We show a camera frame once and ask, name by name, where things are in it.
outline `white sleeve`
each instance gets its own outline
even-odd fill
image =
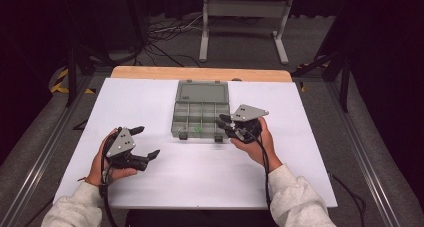
[[[99,189],[83,181],[71,197],[56,201],[41,226],[100,226],[100,199]]]
[[[335,226],[324,200],[303,177],[294,177],[286,165],[272,171],[271,214],[279,226]]]

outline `person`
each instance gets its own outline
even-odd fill
[[[327,207],[321,196],[304,177],[295,177],[287,165],[283,164],[275,153],[272,134],[263,117],[259,117],[262,127],[259,137],[269,160],[269,185],[273,191],[270,205],[271,215],[279,226],[335,226],[328,216]],[[100,226],[102,211],[98,207],[100,194],[101,152],[93,159],[91,170],[85,181],[70,197],[61,197],[43,219],[42,226]],[[232,138],[238,149],[246,152],[255,162],[264,165],[262,149],[256,142],[244,144]],[[111,177],[114,181],[137,174],[135,169],[114,169]]]

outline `black cable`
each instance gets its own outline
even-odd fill
[[[195,27],[199,24],[201,17],[202,17],[202,15],[198,16],[195,19],[187,20],[186,23],[184,23],[184,21],[180,21],[179,24],[177,24],[177,25],[174,25],[174,23],[176,23],[176,21],[173,21],[171,24],[169,24],[167,26],[162,24],[162,22],[164,22],[164,21],[151,23],[149,25],[149,27],[147,28],[148,29],[147,33],[148,34],[159,33],[159,32],[164,33],[164,32],[169,32],[169,31],[175,32],[175,30],[181,32],[184,29],[190,28],[190,27],[191,27],[190,29],[193,29],[193,27]]]
[[[170,24],[168,24],[167,26],[165,26],[165,22],[169,22],[169,21],[172,21]],[[154,22],[154,23],[149,23],[149,25],[148,25],[148,27],[147,27],[147,30],[149,30],[149,29],[153,29],[153,30],[151,30],[151,31],[158,31],[158,30],[162,30],[162,29],[171,29],[171,28],[174,28],[174,27],[179,27],[179,26],[181,26],[181,24],[182,24],[182,21],[180,21],[180,25],[177,25],[177,26],[173,26],[174,25],[174,23],[176,23],[177,21],[175,21],[175,20],[161,20],[161,21],[157,21],[157,22]]]
[[[101,63],[101,64],[105,64],[105,65],[112,66],[112,67],[116,67],[116,66],[118,66],[118,65],[119,65],[119,63],[117,63],[117,62],[115,62],[115,61],[111,60],[111,59],[109,58],[109,55],[104,56],[102,53],[98,52],[97,50],[95,50],[95,49],[91,49],[91,48],[89,48],[88,46],[85,46],[85,45],[82,45],[82,44],[80,44],[78,47],[79,47],[80,49],[83,49],[83,50],[84,50],[85,52],[87,52],[90,56],[95,56],[96,58],[100,59],[100,61],[102,61],[102,62],[99,62],[99,63]]]
[[[259,147],[261,147],[262,149],[262,160],[264,162],[264,169],[265,169],[265,197],[266,197],[266,204],[268,206],[268,209],[271,208],[271,197],[269,195],[269,159],[268,159],[268,153],[265,150],[265,147],[262,144],[262,136],[261,140],[259,140],[258,138],[256,138],[256,136],[254,136],[250,131],[246,131],[250,136],[253,137],[253,139],[256,141],[256,143],[259,144]]]
[[[156,64],[156,62],[155,62],[155,59],[153,59],[153,57],[149,54],[150,53],[150,51],[148,51],[147,49],[145,49],[146,50],[146,55],[147,56],[149,56],[149,58],[152,60],[152,62],[153,62],[153,64],[155,65],[155,66],[158,66],[157,64]]]
[[[136,64],[137,64],[137,56],[138,56],[138,54],[136,55],[136,56],[134,56],[134,63],[133,63],[133,66],[135,66]]]
[[[127,62],[127,61],[130,61],[130,60],[132,60],[132,59],[134,59],[134,58],[137,58],[137,56],[141,53],[141,50],[142,50],[142,48],[140,48],[140,49],[135,49],[135,52],[133,53],[133,54],[131,54],[131,55],[129,55],[129,56],[126,56],[126,57],[124,57],[124,58],[121,58],[121,59],[116,59],[116,60],[112,60],[114,63],[117,63],[117,64],[122,64],[122,63],[124,63],[124,62]],[[103,62],[103,61],[97,61],[97,60],[93,60],[93,59],[90,59],[91,60],[91,62],[93,62],[93,63],[95,63],[95,64],[98,64],[98,65],[108,65],[108,63],[105,63],[105,62]]]
[[[24,225],[24,227],[28,227],[32,223],[32,221],[34,221],[47,208],[47,206],[53,203],[53,200],[54,200],[54,196],[51,199],[49,199],[49,201],[47,201],[47,203],[45,203],[43,207],[41,207],[41,209],[34,216],[32,216],[30,220],[28,220],[28,222]]]
[[[75,126],[72,128],[72,130],[84,130],[84,129],[85,129],[85,126],[84,126],[84,125],[86,125],[86,124],[87,124],[87,122],[88,122],[88,119],[84,120],[83,122],[81,122],[81,123],[79,123],[79,124],[75,125]]]
[[[172,61],[174,61],[176,64],[178,64],[181,67],[184,67],[183,64],[181,64],[180,62],[178,62],[177,60],[175,60],[174,58],[172,58],[170,55],[168,55],[167,53],[165,53],[165,51],[163,51],[162,49],[160,49],[156,45],[152,44],[150,41],[147,41],[147,42],[149,42],[149,45],[152,45],[153,47],[155,47],[157,50],[159,50],[160,52],[162,52],[162,54],[166,55],[169,59],[171,59]]]
[[[200,17],[201,16],[197,17],[194,20],[190,20],[187,23],[184,23],[181,21],[180,24],[177,26],[172,26],[172,24],[174,23],[173,22],[171,25],[168,25],[167,27],[162,26],[162,28],[158,28],[158,29],[152,28],[147,33],[149,34],[149,38],[153,42],[157,42],[159,40],[171,40],[182,33],[187,33],[191,31],[192,29],[194,29],[201,21]]]
[[[154,55],[157,55],[157,56],[166,56],[166,55],[161,55],[161,54],[158,54],[158,53],[154,53],[154,52],[149,51],[147,49],[146,49],[146,52],[149,52],[150,54],[154,54]],[[193,62],[196,63],[197,67],[199,67],[199,68],[201,67],[200,64],[199,64],[199,62],[197,62],[193,57],[191,57],[189,55],[170,55],[170,56],[180,56],[180,57],[190,58],[191,60],[193,60]]]
[[[352,197],[353,201],[356,204],[356,207],[358,208],[359,211],[359,215],[361,218],[361,226],[364,227],[365,226],[365,210],[367,208],[367,204],[365,203],[365,201],[357,194],[353,193],[339,178],[337,178],[334,174],[332,173],[328,173],[330,174],[330,177],[334,180],[336,180],[341,186],[343,186],[343,188],[345,188],[345,190],[347,191],[347,193],[350,195],[350,197]]]
[[[110,211],[109,198],[108,198],[108,187],[110,184],[108,178],[109,178],[109,170],[111,169],[112,163],[109,163],[109,167],[104,173],[105,171],[104,162],[106,161],[106,152],[109,151],[111,144],[113,144],[113,140],[114,138],[116,138],[116,136],[117,136],[117,133],[109,135],[105,141],[105,146],[102,149],[102,159],[100,161],[100,174],[102,177],[101,177],[101,184],[99,186],[100,196],[103,198],[107,217],[109,219],[110,224],[113,227],[118,227],[118,225],[115,223],[112,212]]]

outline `white table surface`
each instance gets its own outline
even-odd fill
[[[228,140],[173,138],[171,123],[178,80],[106,79],[56,193],[70,196],[89,173],[105,136],[115,127],[144,126],[133,136],[134,155],[160,149],[144,172],[109,187],[114,208],[266,209],[264,170]],[[337,202],[294,83],[228,82],[230,108],[240,104],[269,111],[265,117],[275,149],[294,175]]]

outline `aluminum rail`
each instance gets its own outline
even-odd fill
[[[339,102],[339,93],[334,83],[326,83],[328,92],[331,95],[333,104],[336,106],[339,117],[341,118],[346,130],[348,131],[350,138],[352,139],[355,157],[361,167],[362,173],[365,176],[368,187],[371,190],[371,194],[374,197],[375,203],[380,211],[386,226],[401,226],[396,217],[396,214],[384,192],[383,186],[378,178],[377,174],[372,167],[372,164],[365,151],[364,145],[362,144],[358,132],[352,122],[348,113],[345,113]]]
[[[0,223],[0,226],[12,227],[16,225],[25,206],[28,204],[28,201],[34,193],[35,188],[40,182],[40,179],[43,176],[51,157],[56,151],[57,146],[62,138],[63,132],[65,131],[65,127],[70,117],[72,116],[72,113],[78,106],[78,103],[81,100],[81,97],[83,96],[85,90],[90,84],[91,79],[92,77],[90,76],[82,77],[81,82],[78,86],[77,96],[75,100],[69,107],[65,108],[65,110],[62,112],[62,115],[60,116],[53,130],[53,133],[50,135],[49,139],[44,145],[44,148],[41,151],[40,156],[37,158],[34,166],[28,172],[25,178],[25,182],[23,183],[21,189],[15,197],[15,200],[13,201],[8,212]]]

